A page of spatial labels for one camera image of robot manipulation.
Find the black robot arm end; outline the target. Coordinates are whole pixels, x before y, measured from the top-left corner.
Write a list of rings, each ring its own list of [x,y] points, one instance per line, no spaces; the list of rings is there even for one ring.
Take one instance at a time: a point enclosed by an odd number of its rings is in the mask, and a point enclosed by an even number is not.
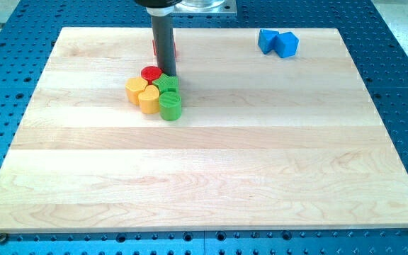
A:
[[[145,7],[149,15],[163,17],[171,14],[181,0],[135,0],[135,3]]]

